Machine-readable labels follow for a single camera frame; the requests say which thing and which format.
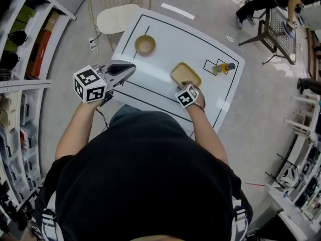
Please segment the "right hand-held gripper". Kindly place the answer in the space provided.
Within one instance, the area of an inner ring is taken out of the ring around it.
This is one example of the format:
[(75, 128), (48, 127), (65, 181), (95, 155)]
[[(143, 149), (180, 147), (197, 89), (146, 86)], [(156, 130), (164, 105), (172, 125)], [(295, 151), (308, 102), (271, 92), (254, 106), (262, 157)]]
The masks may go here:
[(178, 85), (175, 98), (184, 108), (190, 105), (196, 105), (201, 109), (205, 109), (206, 107), (203, 93), (193, 83), (182, 82), (181, 85)]

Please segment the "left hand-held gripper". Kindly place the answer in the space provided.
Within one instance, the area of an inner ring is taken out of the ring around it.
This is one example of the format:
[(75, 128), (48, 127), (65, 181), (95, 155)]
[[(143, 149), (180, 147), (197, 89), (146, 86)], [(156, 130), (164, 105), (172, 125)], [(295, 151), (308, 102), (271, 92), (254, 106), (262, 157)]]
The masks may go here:
[(93, 69), (87, 65), (73, 74), (74, 90), (83, 103), (101, 100), (104, 105), (113, 98), (113, 87), (123, 85), (136, 70), (133, 63), (114, 61), (107, 67), (106, 77), (102, 71), (104, 67)]

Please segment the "yellow rectangular tray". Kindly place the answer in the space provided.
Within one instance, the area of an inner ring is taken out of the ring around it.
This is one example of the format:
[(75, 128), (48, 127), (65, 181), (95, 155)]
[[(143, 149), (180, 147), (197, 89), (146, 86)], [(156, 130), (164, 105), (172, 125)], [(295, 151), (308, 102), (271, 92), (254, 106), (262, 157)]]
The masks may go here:
[(202, 83), (198, 74), (186, 63), (180, 62), (171, 72), (172, 79), (181, 85), (182, 82), (192, 82), (199, 87)]

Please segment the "person's left forearm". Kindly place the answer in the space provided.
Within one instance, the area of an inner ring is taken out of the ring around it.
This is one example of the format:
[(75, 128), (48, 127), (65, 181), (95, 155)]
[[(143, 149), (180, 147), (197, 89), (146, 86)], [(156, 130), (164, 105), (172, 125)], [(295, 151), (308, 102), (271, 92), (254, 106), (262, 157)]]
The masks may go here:
[(62, 134), (55, 152), (55, 160), (76, 155), (88, 142), (94, 113), (101, 101), (80, 103)]

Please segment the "person's right forearm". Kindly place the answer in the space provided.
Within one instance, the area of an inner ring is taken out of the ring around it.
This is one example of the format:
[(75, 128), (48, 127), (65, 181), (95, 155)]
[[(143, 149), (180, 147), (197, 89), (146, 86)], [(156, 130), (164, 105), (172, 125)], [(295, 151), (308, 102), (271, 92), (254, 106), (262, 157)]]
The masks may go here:
[(194, 104), (187, 107), (187, 112), (193, 122), (195, 141), (215, 158), (228, 165), (225, 148), (208, 121), (205, 112)]

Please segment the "wooden bowl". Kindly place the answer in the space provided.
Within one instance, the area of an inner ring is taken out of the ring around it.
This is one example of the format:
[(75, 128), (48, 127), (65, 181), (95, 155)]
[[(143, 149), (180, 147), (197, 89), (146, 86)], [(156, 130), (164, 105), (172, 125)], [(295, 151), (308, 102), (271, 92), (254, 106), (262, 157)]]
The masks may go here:
[(134, 46), (139, 55), (147, 56), (155, 50), (156, 42), (152, 36), (142, 35), (136, 39)]

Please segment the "person's grey jeans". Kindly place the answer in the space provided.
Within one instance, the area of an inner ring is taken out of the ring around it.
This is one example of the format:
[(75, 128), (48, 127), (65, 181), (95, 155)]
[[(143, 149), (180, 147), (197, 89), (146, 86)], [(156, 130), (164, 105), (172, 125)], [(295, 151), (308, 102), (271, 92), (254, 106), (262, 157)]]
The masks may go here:
[(109, 124), (113, 124), (115, 123), (117, 120), (119, 120), (120, 118), (122, 118), (123, 116), (129, 114), (129, 113), (134, 113), (134, 112), (138, 112), (140, 111), (140, 109), (137, 109), (135, 107), (132, 107), (130, 105), (125, 104), (123, 107), (121, 107), (111, 118)]

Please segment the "yellow bottle with grey cap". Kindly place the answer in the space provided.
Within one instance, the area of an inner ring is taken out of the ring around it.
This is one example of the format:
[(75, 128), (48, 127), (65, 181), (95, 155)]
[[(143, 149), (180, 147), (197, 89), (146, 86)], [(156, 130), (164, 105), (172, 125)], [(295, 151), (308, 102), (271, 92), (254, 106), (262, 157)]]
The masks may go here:
[(236, 65), (234, 63), (223, 63), (212, 67), (214, 74), (224, 73), (227, 74), (229, 71), (234, 70)]

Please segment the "white shelving unit with boxes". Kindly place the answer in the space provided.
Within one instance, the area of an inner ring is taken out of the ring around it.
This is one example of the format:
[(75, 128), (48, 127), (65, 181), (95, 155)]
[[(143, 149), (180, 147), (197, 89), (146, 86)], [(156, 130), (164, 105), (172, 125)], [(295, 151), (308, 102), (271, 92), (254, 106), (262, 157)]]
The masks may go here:
[[(14, 7), (22, 6), (24, 1), (25, 0), (13, 0)], [(42, 25), (51, 10), (57, 11), (60, 16), (48, 41), (41, 64), (40, 75), (39, 77), (33, 77), (26, 74), (26, 68), (35, 40), (40, 30), (42, 30)], [(0, 82), (12, 80), (46, 79), (64, 30), (66, 29), (69, 21), (74, 19), (76, 19), (75, 16), (56, 0), (46, 0), (43, 5), (35, 7), (35, 15), (28, 21), (25, 28), (28, 38), (21, 46), (18, 47), (18, 50), (16, 51), (16, 54), (19, 56), (19, 61), (12, 70), (0, 69)]]

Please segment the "brown cardboard box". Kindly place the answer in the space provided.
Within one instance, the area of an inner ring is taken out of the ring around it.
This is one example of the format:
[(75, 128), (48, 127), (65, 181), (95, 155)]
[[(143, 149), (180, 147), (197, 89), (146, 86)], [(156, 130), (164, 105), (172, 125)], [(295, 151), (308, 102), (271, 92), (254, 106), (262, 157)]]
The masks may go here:
[(51, 10), (42, 25), (42, 30), (51, 32), (53, 30), (59, 16), (60, 16), (60, 14), (57, 11)]

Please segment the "white shelving unit with bins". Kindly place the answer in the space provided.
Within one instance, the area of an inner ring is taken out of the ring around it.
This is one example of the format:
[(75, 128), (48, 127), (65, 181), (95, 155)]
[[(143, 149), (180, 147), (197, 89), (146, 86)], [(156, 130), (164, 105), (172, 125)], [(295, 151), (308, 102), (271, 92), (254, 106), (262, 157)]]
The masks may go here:
[[(45, 88), (50, 86), (50, 80), (12, 80), (12, 81), (3, 81), (0, 82), (0, 94), (14, 92), (14, 91), (24, 91), (31, 90), (37, 92), (37, 101), (36, 101), (36, 120), (38, 125), (38, 146), (39, 145), (39, 123), (40, 123), (40, 112), (42, 105), (43, 92)], [(23, 230), (27, 226), (27, 222), (32, 217), (32, 205), (31, 199), (38, 194), (38, 189), (32, 193), (31, 197), (22, 205), (21, 208), (15, 208), (13, 203), (9, 201), (9, 185), (6, 179), (4, 168), (0, 164), (0, 213), (4, 216), (0, 220), (1, 228), (6, 228), (11, 222), (15, 222), (18, 225), (20, 230)]]

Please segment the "stack of clear storage bins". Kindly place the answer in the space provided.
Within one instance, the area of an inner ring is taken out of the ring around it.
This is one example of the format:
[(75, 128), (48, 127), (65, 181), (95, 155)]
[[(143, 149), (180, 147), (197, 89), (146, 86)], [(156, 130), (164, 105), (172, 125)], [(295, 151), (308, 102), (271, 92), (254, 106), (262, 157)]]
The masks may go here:
[(21, 208), (41, 183), (36, 91), (0, 94), (0, 164), (9, 185), (9, 201)]

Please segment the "olive green paper bags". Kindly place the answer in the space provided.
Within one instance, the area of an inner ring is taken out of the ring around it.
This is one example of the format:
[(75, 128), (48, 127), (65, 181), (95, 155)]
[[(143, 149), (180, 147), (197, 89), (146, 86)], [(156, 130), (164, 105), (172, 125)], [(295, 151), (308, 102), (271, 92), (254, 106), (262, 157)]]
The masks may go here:
[(27, 5), (23, 5), (19, 11), (11, 30), (8, 34), (4, 50), (7, 52), (16, 52), (18, 46), (21, 46), (27, 40), (25, 28), (28, 21), (35, 15), (35, 10)]

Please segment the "dark metal mesh table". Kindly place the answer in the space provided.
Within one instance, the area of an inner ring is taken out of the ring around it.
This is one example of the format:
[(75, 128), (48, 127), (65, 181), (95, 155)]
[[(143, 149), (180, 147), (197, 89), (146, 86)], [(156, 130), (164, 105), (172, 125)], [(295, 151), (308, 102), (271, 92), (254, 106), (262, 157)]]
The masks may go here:
[(282, 28), (285, 16), (278, 8), (266, 9), (258, 17), (257, 36), (239, 43), (239, 46), (261, 42), (271, 53), (272, 57), (286, 59), (291, 65), (296, 63), (296, 37), (289, 38)]

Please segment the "black and white ball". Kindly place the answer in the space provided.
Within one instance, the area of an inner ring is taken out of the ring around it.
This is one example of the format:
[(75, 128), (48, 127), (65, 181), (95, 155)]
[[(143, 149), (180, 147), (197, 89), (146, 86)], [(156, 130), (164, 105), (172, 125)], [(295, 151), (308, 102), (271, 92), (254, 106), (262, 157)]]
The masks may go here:
[(299, 181), (298, 169), (295, 166), (288, 167), (280, 178), (280, 183), (285, 187), (294, 187)]

